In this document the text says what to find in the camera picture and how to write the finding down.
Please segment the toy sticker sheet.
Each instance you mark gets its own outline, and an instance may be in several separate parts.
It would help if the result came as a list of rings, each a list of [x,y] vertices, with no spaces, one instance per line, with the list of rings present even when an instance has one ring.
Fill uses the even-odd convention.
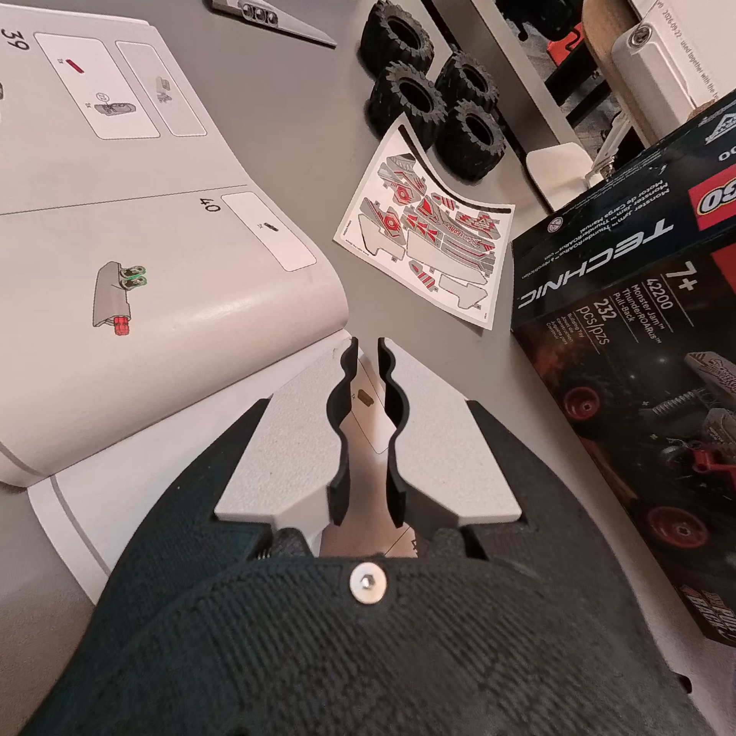
[[[403,113],[333,241],[448,314],[491,329],[514,210],[448,189]]]

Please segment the white device box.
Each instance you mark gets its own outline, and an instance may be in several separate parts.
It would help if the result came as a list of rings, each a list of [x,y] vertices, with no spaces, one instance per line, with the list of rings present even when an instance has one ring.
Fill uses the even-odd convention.
[[[612,61],[658,141],[718,101],[712,76],[682,31],[651,13],[612,46]]]

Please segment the round wooden board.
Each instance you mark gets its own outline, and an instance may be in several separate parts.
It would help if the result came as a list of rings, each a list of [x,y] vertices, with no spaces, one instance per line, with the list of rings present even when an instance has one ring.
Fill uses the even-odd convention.
[[[582,29],[586,46],[639,140],[648,148],[658,137],[612,58],[614,43],[638,24],[639,16],[629,1],[583,1]]]

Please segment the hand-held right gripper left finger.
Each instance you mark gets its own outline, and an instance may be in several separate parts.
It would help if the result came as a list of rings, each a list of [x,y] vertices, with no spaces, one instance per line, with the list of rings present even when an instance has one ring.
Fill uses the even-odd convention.
[[[273,393],[225,486],[219,520],[272,529],[340,526],[350,503],[348,441],[358,340],[345,338]]]

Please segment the black toy tyre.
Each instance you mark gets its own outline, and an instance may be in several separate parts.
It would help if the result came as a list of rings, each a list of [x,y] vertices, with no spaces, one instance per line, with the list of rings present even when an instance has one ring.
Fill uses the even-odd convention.
[[[367,103],[367,117],[384,135],[400,115],[406,115],[422,148],[436,141],[447,120],[447,106],[423,72],[406,62],[391,62],[376,77]]]
[[[413,15],[394,3],[378,1],[363,28],[360,56],[373,77],[392,62],[426,73],[434,60],[434,44]]]
[[[500,163],[505,141],[491,113],[475,102],[461,100],[447,114],[435,149],[439,160],[457,178],[477,182]]]
[[[447,59],[435,86],[447,110],[469,101],[492,113],[498,105],[499,90],[491,74],[483,64],[463,51],[456,51]]]

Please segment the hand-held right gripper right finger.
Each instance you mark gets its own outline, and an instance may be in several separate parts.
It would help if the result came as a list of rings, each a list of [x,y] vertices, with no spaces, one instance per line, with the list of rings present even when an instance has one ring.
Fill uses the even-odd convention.
[[[390,338],[378,340],[378,366],[394,425],[386,476],[394,525],[462,529],[520,520],[475,404]]]

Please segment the adjacent white table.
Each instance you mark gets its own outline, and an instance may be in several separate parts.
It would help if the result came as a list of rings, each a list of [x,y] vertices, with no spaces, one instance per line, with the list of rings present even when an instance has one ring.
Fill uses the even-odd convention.
[[[516,35],[491,1],[474,1],[504,68],[500,111],[525,152],[581,144]]]

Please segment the black toy set box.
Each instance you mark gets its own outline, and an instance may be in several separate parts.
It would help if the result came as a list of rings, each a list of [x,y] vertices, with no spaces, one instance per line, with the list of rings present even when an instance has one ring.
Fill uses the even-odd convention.
[[[734,91],[512,252],[512,333],[699,629],[734,647]]]

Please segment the grey wedge toy panel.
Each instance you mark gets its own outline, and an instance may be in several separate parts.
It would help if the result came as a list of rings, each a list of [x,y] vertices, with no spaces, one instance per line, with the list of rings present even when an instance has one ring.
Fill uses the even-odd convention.
[[[265,1],[205,1],[215,13],[235,17],[251,26],[300,38],[330,49],[337,43],[327,33]]]

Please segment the white instruction booklet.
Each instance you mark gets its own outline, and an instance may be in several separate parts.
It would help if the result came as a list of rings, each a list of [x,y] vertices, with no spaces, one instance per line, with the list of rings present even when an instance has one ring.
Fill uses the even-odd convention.
[[[91,601],[147,494],[99,453],[347,315],[154,26],[2,3],[2,483]]]

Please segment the white chair seat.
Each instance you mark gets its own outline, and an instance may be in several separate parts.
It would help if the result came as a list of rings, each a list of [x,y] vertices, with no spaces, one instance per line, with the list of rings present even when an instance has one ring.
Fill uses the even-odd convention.
[[[593,159],[579,143],[563,143],[531,151],[526,168],[552,212],[603,181],[593,173]]]

